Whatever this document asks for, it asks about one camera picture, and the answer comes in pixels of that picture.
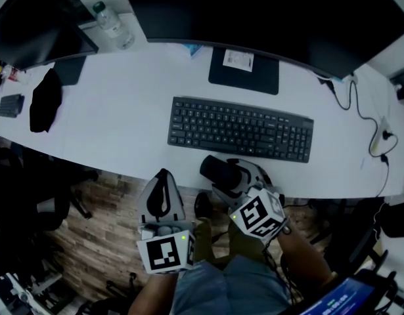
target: black keyboard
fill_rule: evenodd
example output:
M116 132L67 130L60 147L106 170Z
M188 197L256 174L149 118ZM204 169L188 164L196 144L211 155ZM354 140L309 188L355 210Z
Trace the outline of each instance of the black keyboard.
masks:
M307 163L314 121L228 102L174 97L168 144Z
M21 94L12 94L0 99L0 116L16 118L22 111L25 97Z

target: desk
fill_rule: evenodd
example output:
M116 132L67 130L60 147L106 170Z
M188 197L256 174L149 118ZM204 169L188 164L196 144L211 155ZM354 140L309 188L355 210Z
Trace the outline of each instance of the desk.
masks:
M122 175L151 179L161 168L180 186L210 188L199 174L203 159L218 154L167 145L174 96L225 100L292 112L314 119L309 163L244 157L261 165L288 197L363 198L377 195L386 166L368 155L374 125L361 120L355 101L341 110L332 93L308 71L281 62L279 94L253 92L208 82L212 49L193 60L180 60L165 44L141 40L134 52L89 56L79 83L65 87L63 103L49 133L31 133L32 91L51 66L33 70L30 86L6 82L1 95L22 93L24 110L16 118L0 117L0 136L58 158ZM388 115L397 148L389 154L390 177L383 196L404 192L404 106L387 79L367 65L357 71L361 113ZM342 104L346 85L335 82ZM389 140L380 145L387 150ZM235 157L221 154L221 158Z

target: plastic bottle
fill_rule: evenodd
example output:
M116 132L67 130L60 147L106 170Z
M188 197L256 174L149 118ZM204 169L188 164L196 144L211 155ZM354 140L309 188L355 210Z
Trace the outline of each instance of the plastic bottle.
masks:
M126 50L135 42L135 36L129 31L110 6L102 1L93 7L98 25L107 33L117 48Z
M31 79L31 74L25 71L19 71L12 66L6 65L2 72L2 79L9 79L11 81L17 81L23 85L28 85Z

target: monitor stand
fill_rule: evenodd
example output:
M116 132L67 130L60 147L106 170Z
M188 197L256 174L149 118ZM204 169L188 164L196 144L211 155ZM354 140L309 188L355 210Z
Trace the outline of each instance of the monitor stand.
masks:
M56 61L54 70L62 86L78 84L86 56Z
M213 48L209 82L277 95L279 92L279 61L254 55L252 71L223 65L225 49Z

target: screen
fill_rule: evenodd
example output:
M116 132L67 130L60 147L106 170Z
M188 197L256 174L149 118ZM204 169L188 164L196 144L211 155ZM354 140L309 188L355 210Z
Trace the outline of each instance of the screen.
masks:
M368 299L374 288L347 278L336 289L300 315L351 315Z
M248 51L339 78L404 34L393 0L129 1L150 42Z
M0 60L19 70L97 51L51 0L8 0L0 10Z

